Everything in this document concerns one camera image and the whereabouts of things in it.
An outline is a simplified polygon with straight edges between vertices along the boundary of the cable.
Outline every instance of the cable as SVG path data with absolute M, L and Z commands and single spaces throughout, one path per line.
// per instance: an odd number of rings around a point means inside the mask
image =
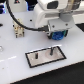
M 9 6 L 9 1 L 6 0 L 6 5 L 7 5 L 7 9 L 9 11 L 9 14 L 10 16 L 12 17 L 12 19 L 18 24 L 20 25 L 21 27 L 27 29 L 27 30 L 32 30 L 32 31 L 45 31 L 43 30 L 42 28 L 38 28 L 38 29 L 34 29 L 34 28 L 29 28 L 29 27 L 26 27 L 25 25 L 22 25 L 20 22 L 17 21 L 17 19 L 15 18 L 15 16 L 13 15 L 11 9 L 10 9 L 10 6 Z

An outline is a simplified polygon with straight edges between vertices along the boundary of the black component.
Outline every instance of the black component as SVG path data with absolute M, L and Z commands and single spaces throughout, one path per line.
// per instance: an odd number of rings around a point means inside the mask
M 2 26 L 3 26 L 3 24 L 0 23 L 0 27 L 2 27 Z
M 11 8 L 9 6 L 9 0 L 6 0 L 6 5 L 7 5 L 7 9 L 9 11 L 9 14 L 10 16 L 12 17 L 12 19 L 18 24 L 20 25 L 21 27 L 27 29 L 27 30 L 32 30 L 32 31 L 43 31 L 42 29 L 34 29 L 34 28 L 29 28 L 29 27 L 26 27 L 25 25 L 21 24 L 20 22 L 17 21 L 17 19 L 15 18 L 15 16 L 13 15 L 12 11 L 11 11 Z
M 47 9 L 56 9 L 58 7 L 58 5 L 59 5 L 59 2 L 58 1 L 50 2 L 47 5 Z
M 84 32 L 84 23 L 76 24 Z
M 32 20 L 30 20 L 32 22 Z
M 19 0 L 15 0 L 15 2 L 14 2 L 14 3 L 15 3 L 15 4 L 17 4 L 17 3 L 20 3 L 20 2 L 19 2 Z
M 41 65 L 44 65 L 44 64 L 48 64 L 48 63 L 52 63 L 52 62 L 67 59 L 66 56 L 64 55 L 64 53 L 62 52 L 62 50 L 60 49 L 60 47 L 58 47 L 58 46 L 56 46 L 56 47 L 59 49 L 60 53 L 63 55 L 63 58 L 57 59 L 57 60 L 54 60 L 54 61 L 50 61 L 50 62 L 46 62 L 46 63 L 42 63 L 42 64 L 35 65 L 35 66 L 31 66 L 29 58 L 27 57 L 27 54 L 29 54 L 29 53 L 25 53 L 27 61 L 28 61 L 28 65 L 30 66 L 30 68 L 34 68 L 34 67 L 38 67 L 38 66 L 41 66 Z
M 68 35 L 68 31 L 69 31 L 69 30 L 66 30 L 66 34 L 65 34 L 65 37 L 66 37 L 66 36 Z
M 38 53 L 35 54 L 35 59 L 38 59 Z
M 51 56 L 53 55 L 53 50 L 54 50 L 54 48 L 51 48 L 51 51 L 50 51 Z
M 0 14 L 2 14 L 3 13 L 3 9 L 2 8 L 0 8 Z
M 0 5 L 0 8 L 4 8 L 4 5 Z
M 53 34 L 53 33 L 51 33 L 50 36 L 48 36 L 49 39 L 52 39 L 52 34 Z
M 44 27 L 41 27 L 41 28 L 38 28 L 39 31 L 44 31 L 44 32 L 49 32 L 49 28 L 48 28 L 48 25 L 47 26 L 44 26 Z

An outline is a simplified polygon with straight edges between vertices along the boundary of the robot end effector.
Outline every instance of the robot end effector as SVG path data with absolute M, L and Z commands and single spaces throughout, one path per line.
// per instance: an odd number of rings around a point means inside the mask
M 72 28 L 75 25 L 72 13 L 79 8 L 80 3 L 81 0 L 38 0 L 34 8 L 35 27 L 48 25 L 47 32 Z

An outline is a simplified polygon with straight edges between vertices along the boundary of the background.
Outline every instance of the background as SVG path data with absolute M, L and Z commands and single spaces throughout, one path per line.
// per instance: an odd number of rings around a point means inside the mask
M 37 3 L 36 0 L 26 1 L 29 6 Z M 84 32 L 84 24 L 77 24 L 77 26 Z M 84 84 L 84 62 L 47 72 L 12 84 Z

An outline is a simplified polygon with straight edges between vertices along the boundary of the screw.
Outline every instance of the screw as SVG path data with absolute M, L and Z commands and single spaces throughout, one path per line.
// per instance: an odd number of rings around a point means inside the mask
M 3 24 L 0 23 L 0 27 L 2 27 L 2 26 L 3 26 Z
M 52 27 L 54 28 L 55 26 L 53 25 Z
M 68 26 L 68 24 L 66 24 L 66 26 Z

